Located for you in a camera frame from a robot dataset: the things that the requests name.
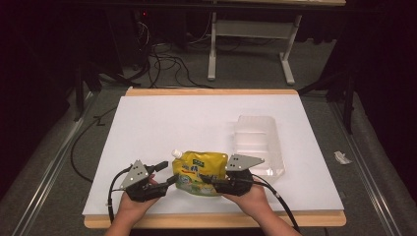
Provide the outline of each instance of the white paper scrap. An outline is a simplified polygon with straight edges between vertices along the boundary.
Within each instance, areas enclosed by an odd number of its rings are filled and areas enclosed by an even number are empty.
[[[345,154],[337,151],[334,153],[334,157],[336,157],[336,160],[340,163],[340,164],[349,164],[352,163],[352,161],[348,158],[346,158]]]

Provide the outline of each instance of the wooden table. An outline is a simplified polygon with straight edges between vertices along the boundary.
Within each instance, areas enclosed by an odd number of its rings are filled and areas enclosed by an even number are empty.
[[[239,94],[289,94],[297,95],[292,89],[129,89],[126,96],[144,95],[239,95]],[[291,224],[285,211],[277,214]],[[346,217],[343,209],[330,210],[293,210],[299,226],[343,226]],[[85,226],[88,228],[107,228],[109,217],[86,215]],[[147,214],[136,228],[245,228],[259,227],[258,223],[242,212],[224,213],[164,213]]]

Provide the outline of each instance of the clear plastic container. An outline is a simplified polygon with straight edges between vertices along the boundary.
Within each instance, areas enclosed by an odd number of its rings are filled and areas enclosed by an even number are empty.
[[[268,179],[277,179],[285,173],[273,117],[240,116],[234,132],[234,153],[265,160],[264,163],[250,168],[253,174]]]

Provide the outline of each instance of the yellow pouch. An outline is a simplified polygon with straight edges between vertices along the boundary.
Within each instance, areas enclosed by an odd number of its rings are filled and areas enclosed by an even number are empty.
[[[219,196],[212,184],[204,183],[200,175],[213,179],[225,179],[227,154],[221,152],[172,151],[174,175],[178,174],[175,186],[198,196]]]

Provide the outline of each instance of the hand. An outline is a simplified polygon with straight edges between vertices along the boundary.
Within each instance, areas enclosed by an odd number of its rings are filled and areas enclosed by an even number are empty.
[[[251,190],[240,197],[226,194],[223,196],[257,221],[267,236],[300,235],[272,210],[263,186],[253,184]]]
[[[251,191],[240,197],[226,194],[223,194],[223,196],[235,203],[244,213],[253,218],[257,218],[259,213],[272,211],[267,200],[265,189],[260,185],[252,185]]]
[[[151,184],[157,184],[157,182],[152,179],[153,176],[154,175],[150,175],[149,182]],[[135,202],[129,198],[126,192],[124,192],[120,200],[117,214],[105,235],[129,235],[133,226],[144,217],[147,210],[158,200],[159,198],[143,203]]]

